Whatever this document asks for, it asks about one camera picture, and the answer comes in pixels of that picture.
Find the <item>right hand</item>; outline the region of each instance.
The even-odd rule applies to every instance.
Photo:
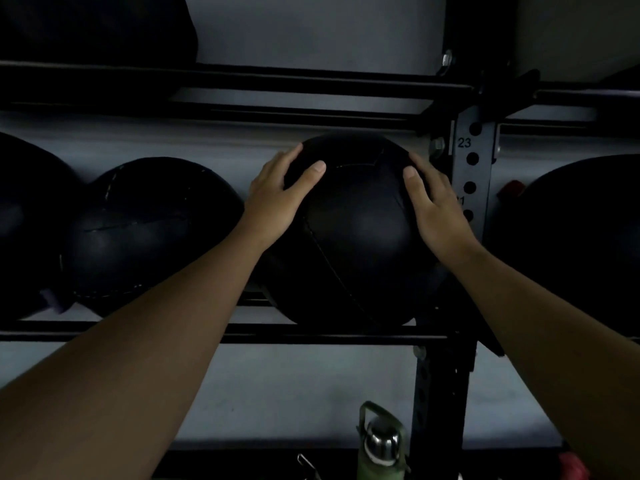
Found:
[[[420,236],[440,262],[455,273],[459,266],[485,250],[471,231],[448,177],[416,153],[409,156],[415,167],[404,169],[404,184],[415,209]],[[429,185],[431,198],[416,167]]]

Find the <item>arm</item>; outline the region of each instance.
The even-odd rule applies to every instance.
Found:
[[[412,155],[420,234],[468,291],[558,430],[599,479],[640,477],[640,347],[501,262],[476,240],[449,179]]]
[[[4,479],[152,475],[260,254],[324,173],[316,163],[283,191],[300,150],[265,165],[223,242],[0,391]]]

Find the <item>fingernail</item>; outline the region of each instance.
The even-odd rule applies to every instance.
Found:
[[[403,175],[404,175],[405,178],[415,177],[416,174],[417,174],[417,172],[416,172],[414,167],[412,167],[412,166],[404,167]]]
[[[311,165],[311,168],[313,168],[316,171],[323,172],[324,170],[326,170],[326,163],[324,163],[324,161],[322,160],[318,160],[316,161],[316,163]]]

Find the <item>left hand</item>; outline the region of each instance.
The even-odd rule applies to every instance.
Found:
[[[255,238],[260,251],[266,250],[284,234],[293,222],[302,199],[326,170],[324,161],[316,161],[295,184],[283,190],[284,176],[300,151],[302,143],[286,153],[277,153],[251,182],[249,198],[244,203],[244,214],[236,230]]]

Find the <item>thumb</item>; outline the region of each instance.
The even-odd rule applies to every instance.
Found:
[[[403,177],[404,186],[409,193],[409,198],[411,199],[414,209],[423,209],[428,205],[433,205],[433,202],[431,202],[431,199],[427,195],[427,190],[424,188],[424,182],[415,167],[405,167]]]
[[[322,160],[316,161],[313,165],[305,170],[298,181],[293,184],[286,192],[292,194],[298,203],[307,196],[310,190],[320,181],[326,171],[326,163]]]

